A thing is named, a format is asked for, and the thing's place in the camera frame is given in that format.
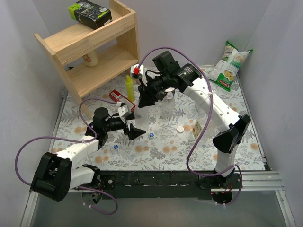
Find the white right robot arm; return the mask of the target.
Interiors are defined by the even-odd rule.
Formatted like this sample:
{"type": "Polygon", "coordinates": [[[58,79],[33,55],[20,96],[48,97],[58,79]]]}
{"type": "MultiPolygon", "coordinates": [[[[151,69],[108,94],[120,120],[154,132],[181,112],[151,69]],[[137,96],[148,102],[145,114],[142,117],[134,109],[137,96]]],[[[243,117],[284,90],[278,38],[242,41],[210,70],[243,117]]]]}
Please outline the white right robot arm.
{"type": "Polygon", "coordinates": [[[191,98],[208,115],[205,127],[213,121],[219,130],[219,134],[213,138],[213,144],[217,148],[217,161],[211,176],[220,176],[227,180],[237,168],[234,164],[236,150],[251,118],[232,110],[212,90],[209,79],[192,60],[180,67],[171,54],[172,48],[167,47],[165,50],[153,58],[159,71],[158,76],[152,78],[146,75],[142,61],[131,68],[132,77],[138,78],[141,83],[138,88],[138,106],[154,106],[163,99],[164,91],[168,88],[177,89],[191,98]]]}

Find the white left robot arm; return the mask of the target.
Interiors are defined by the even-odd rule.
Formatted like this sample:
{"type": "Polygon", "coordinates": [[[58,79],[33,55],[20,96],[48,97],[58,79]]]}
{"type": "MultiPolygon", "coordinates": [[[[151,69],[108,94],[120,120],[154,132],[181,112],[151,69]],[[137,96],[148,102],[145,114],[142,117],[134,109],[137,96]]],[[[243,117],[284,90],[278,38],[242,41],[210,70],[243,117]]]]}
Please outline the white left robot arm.
{"type": "Polygon", "coordinates": [[[109,115],[104,107],[97,108],[80,143],[54,154],[46,152],[42,155],[30,189],[54,201],[62,201],[70,189],[82,185],[89,188],[100,186],[101,171],[97,167],[89,164],[77,167],[77,164],[101,149],[108,140],[109,132],[122,130],[129,140],[145,134],[145,130],[127,123],[133,119],[134,114],[125,106],[119,107],[114,115],[109,115]]]}

